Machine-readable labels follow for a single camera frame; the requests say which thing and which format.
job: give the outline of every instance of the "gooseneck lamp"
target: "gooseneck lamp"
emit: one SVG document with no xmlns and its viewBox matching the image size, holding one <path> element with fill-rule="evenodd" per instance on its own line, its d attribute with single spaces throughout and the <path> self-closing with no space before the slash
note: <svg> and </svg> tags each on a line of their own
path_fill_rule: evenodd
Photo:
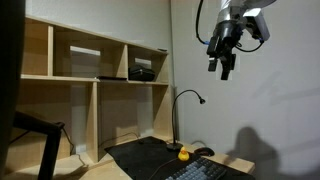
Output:
<svg viewBox="0 0 320 180">
<path fill-rule="evenodd" d="M 194 93 L 196 93 L 196 95 L 198 96 L 198 98 L 200 100 L 200 104 L 204 104 L 206 102 L 195 90 L 192 90 L 192 89 L 188 89 L 188 90 L 182 91 L 174 99 L 173 106 L 172 106 L 172 119 L 171 119 L 172 120 L 173 143 L 170 143 L 170 144 L 167 145 L 167 149 L 169 151 L 180 151 L 180 149 L 182 148 L 182 144 L 177 143 L 176 123 L 175 123 L 175 120 L 174 120 L 174 110 L 175 110 L 175 105 L 176 105 L 176 101 L 177 101 L 178 97 L 180 97 L 182 94 L 184 94 L 186 92 L 194 92 Z"/>
</svg>

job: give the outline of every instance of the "black mat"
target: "black mat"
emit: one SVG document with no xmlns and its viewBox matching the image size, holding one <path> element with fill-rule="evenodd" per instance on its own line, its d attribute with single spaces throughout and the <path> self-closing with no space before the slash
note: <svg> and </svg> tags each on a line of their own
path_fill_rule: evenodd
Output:
<svg viewBox="0 0 320 180">
<path fill-rule="evenodd" d="M 178 156 L 178 152 L 168 151 L 167 144 L 154 137 L 146 137 L 105 150 L 114 158 L 118 166 L 134 180 L 148 180 L 161 165 Z M 152 180 L 165 179 L 199 158 L 198 155 L 189 154 L 188 161 L 174 160 L 160 168 Z M 221 180 L 254 180 L 251 175 L 227 166 L 224 167 L 227 169 L 227 173 Z"/>
</svg>

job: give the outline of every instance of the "keyboard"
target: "keyboard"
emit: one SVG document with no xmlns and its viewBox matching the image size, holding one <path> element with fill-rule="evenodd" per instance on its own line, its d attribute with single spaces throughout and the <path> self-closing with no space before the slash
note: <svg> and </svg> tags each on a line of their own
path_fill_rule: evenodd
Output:
<svg viewBox="0 0 320 180">
<path fill-rule="evenodd" d="M 167 177 L 166 180 L 219 180 L 226 172 L 225 167 L 199 157 L 199 159 Z"/>
</svg>

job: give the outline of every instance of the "robotic arm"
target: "robotic arm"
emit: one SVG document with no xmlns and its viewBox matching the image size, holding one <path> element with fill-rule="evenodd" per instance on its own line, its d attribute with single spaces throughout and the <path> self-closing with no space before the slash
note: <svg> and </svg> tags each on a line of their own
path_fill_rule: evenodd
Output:
<svg viewBox="0 0 320 180">
<path fill-rule="evenodd" d="M 261 8 L 276 0 L 222 0 L 217 25 L 210 40 L 207 54 L 209 55 L 209 71 L 215 71 L 217 62 L 222 64 L 221 80 L 228 80 L 231 70 L 234 69 L 236 55 L 232 49 L 244 52 L 253 52 L 261 47 L 270 37 Z M 260 41 L 260 46 L 254 50 L 241 49 L 239 40 L 246 29 L 253 39 Z"/>
</svg>

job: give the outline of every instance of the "rubber duck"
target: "rubber duck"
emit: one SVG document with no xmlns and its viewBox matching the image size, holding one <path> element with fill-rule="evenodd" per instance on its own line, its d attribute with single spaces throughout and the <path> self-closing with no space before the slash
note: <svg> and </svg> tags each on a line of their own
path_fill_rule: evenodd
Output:
<svg viewBox="0 0 320 180">
<path fill-rule="evenodd" d="M 180 152 L 178 154 L 178 158 L 181 160 L 181 161 L 187 161 L 189 159 L 189 153 L 188 151 L 186 150 L 185 147 L 182 147 L 180 149 Z"/>
</svg>

